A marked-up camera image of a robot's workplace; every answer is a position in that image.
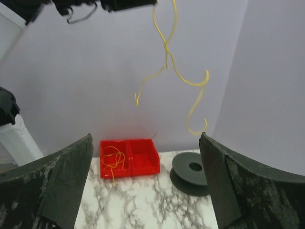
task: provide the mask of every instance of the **red plastic tray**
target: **red plastic tray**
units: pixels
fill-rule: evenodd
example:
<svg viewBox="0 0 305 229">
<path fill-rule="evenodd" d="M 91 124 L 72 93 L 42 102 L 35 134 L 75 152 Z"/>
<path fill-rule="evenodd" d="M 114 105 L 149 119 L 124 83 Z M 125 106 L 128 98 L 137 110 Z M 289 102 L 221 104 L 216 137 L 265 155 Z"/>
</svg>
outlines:
<svg viewBox="0 0 305 229">
<path fill-rule="evenodd" d="M 113 146 L 125 154 L 125 165 L 119 164 L 112 169 L 115 178 L 152 175 L 160 172 L 160 158 L 151 139 L 134 139 L 122 141 L 101 141 L 101 177 L 112 178 L 111 168 L 106 164 L 115 163 L 115 155 L 104 157 L 104 155 L 117 153 Z"/>
<path fill-rule="evenodd" d="M 132 153 L 132 176 L 160 173 L 160 158 L 151 139 L 127 141 Z"/>
</svg>

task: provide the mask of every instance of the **spool hole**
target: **spool hole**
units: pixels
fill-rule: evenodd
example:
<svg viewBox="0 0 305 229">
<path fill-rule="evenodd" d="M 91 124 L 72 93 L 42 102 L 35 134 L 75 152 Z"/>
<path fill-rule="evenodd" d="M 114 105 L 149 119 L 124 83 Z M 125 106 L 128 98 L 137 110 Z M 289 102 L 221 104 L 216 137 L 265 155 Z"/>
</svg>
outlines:
<svg viewBox="0 0 305 229">
<path fill-rule="evenodd" d="M 199 172 L 202 170 L 202 166 L 195 162 L 190 163 L 190 168 L 196 172 Z"/>
</svg>

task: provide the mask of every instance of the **black clamp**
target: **black clamp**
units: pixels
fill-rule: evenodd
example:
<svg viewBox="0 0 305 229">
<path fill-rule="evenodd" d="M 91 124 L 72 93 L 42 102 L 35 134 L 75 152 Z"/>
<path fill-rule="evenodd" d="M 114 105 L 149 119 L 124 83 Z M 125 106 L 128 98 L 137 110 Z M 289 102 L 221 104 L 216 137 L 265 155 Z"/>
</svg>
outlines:
<svg viewBox="0 0 305 229">
<path fill-rule="evenodd" d="M 20 113 L 16 98 L 12 92 L 0 87 L 0 126 L 16 124 L 15 117 Z"/>
</svg>

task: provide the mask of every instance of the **white panel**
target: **white panel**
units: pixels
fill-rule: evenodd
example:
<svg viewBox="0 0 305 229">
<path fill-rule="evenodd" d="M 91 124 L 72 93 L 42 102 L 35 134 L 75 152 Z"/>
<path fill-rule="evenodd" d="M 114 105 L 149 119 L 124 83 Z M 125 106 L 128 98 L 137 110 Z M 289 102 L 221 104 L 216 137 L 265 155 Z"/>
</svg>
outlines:
<svg viewBox="0 0 305 229">
<path fill-rule="evenodd" d="M 181 74 L 210 81 L 190 127 L 204 118 L 212 134 L 220 110 L 247 0 L 179 0 L 179 21 L 169 47 Z M 91 9 L 75 10 L 75 18 Z M 157 21 L 167 36 L 173 22 L 171 0 L 161 0 Z M 154 28 L 152 7 L 108 14 L 68 25 L 48 6 L 30 26 L 0 70 L 2 86 L 17 97 L 27 128 L 43 152 L 51 153 L 91 132 L 102 139 L 154 137 L 157 149 L 198 147 L 185 128 L 199 88 L 184 84 L 170 70 L 144 86 L 141 81 L 164 64 L 163 43 Z"/>
<path fill-rule="evenodd" d="M 305 175 L 305 1 L 250 0 L 214 137 Z"/>
<path fill-rule="evenodd" d="M 21 36 L 25 20 L 0 3 L 0 62 Z"/>
</svg>

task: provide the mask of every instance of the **yellow string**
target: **yellow string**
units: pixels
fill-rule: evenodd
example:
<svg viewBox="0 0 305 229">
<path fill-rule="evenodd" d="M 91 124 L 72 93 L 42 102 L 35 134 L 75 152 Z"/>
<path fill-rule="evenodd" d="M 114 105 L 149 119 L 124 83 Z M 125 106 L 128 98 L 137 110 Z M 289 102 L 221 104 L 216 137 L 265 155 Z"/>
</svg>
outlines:
<svg viewBox="0 0 305 229">
<path fill-rule="evenodd" d="M 189 111 L 189 114 L 188 114 L 188 116 L 187 116 L 187 118 L 186 118 L 186 123 L 185 123 L 185 124 L 186 124 L 187 130 L 188 130 L 191 134 L 193 134 L 193 135 L 200 135 L 202 132 L 206 131 L 206 129 L 207 129 L 207 127 L 208 127 L 208 123 L 207 123 L 206 119 L 204 119 L 204 121 L 205 121 L 205 127 L 204 127 L 201 131 L 197 131 L 197 132 L 195 132 L 195 131 L 193 131 L 193 130 L 191 130 L 191 129 L 189 128 L 189 119 L 190 119 L 190 117 L 192 116 L 192 114 L 193 114 L 193 112 L 194 112 L 194 109 L 195 109 L 196 106 L 199 104 L 199 102 L 200 102 L 200 100 L 201 100 L 201 98 L 202 98 L 202 96 L 203 96 L 204 87 L 205 87 L 205 85 L 206 85 L 206 84 L 208 83 L 208 81 L 209 81 L 210 74 L 209 74 L 209 72 L 208 72 L 207 70 L 205 70 L 205 80 L 204 80 L 204 81 L 202 81 L 201 83 L 191 83 L 191 82 L 187 81 L 186 79 L 184 79 L 184 78 L 180 75 L 180 73 L 178 72 L 177 67 L 176 67 L 176 63 L 175 63 L 175 59 L 174 59 L 174 57 L 173 57 L 173 54 L 171 53 L 171 51 L 170 51 L 170 50 L 168 49 L 168 47 L 167 47 L 169 41 L 172 39 L 172 37 L 173 37 L 173 35 L 174 35 L 174 33 L 175 33 L 176 26 L 177 26 L 177 22 L 178 22 L 178 11 L 177 11 L 177 6 L 176 6 L 176 1 L 175 1 L 175 0 L 173 0 L 173 8 L 174 8 L 174 15 L 175 15 L 175 16 L 174 16 L 174 23 L 173 23 L 172 31 L 171 31 L 171 33 L 170 33 L 170 35 L 169 35 L 169 37 L 168 37 L 167 40 L 165 40 L 165 38 L 164 38 L 164 36 L 163 36 L 161 30 L 159 29 L 159 26 L 158 26 L 157 21 L 156 21 L 156 15 L 155 15 L 156 8 L 155 8 L 155 7 L 153 8 L 153 11 L 152 11 L 153 23 L 154 23 L 154 25 L 155 25 L 155 27 L 156 27 L 156 29 L 157 29 L 159 35 L 161 36 L 161 38 L 162 38 L 162 40 L 163 40 L 163 43 L 164 43 L 164 49 L 165 49 L 165 66 L 163 66 L 156 74 L 151 75 L 151 76 L 147 77 L 146 79 L 144 79 L 144 80 L 142 81 L 138 96 L 137 96 L 137 93 L 134 95 L 135 104 L 136 104 L 136 106 L 138 106 L 138 104 L 139 104 L 139 98 L 140 98 L 141 91 L 142 91 L 142 88 L 143 88 L 144 83 L 145 83 L 146 81 L 148 81 L 148 80 L 150 80 L 150 79 L 152 79 L 152 78 L 158 76 L 165 68 L 168 69 L 168 54 L 169 54 L 170 57 L 171 57 L 171 59 L 172 59 L 173 67 L 174 67 L 174 69 L 175 69 L 175 72 L 176 72 L 176 74 L 179 76 L 179 78 L 180 78 L 183 82 L 185 82 L 185 83 L 187 83 L 187 84 L 189 84 L 189 85 L 191 85 L 191 86 L 201 87 L 201 90 L 200 90 L 200 92 L 199 92 L 198 98 L 197 98 L 196 102 L 194 103 L 194 105 L 192 106 L 191 110 Z"/>
<path fill-rule="evenodd" d="M 117 150 L 117 152 L 116 152 L 116 153 L 113 153 L 113 154 L 103 154 L 103 159 L 102 159 L 102 163 L 105 165 L 104 170 L 105 170 L 106 168 L 110 167 L 111 174 L 112 174 L 112 180 L 115 181 L 115 179 L 114 179 L 114 174 L 113 174 L 113 169 L 114 169 L 114 168 L 117 168 L 117 167 L 119 166 L 120 163 L 122 163 L 122 169 L 124 169 L 125 154 L 122 153 L 120 150 L 118 150 L 118 148 L 116 148 L 116 147 L 114 147 L 114 146 L 108 146 L 108 147 L 106 147 L 105 149 L 107 149 L 107 148 L 113 148 L 113 149 Z M 114 155 L 115 155 L 115 163 L 113 163 L 113 164 L 106 164 L 106 163 L 104 162 L 104 158 L 105 158 L 105 157 L 107 157 L 107 156 L 114 156 Z"/>
</svg>

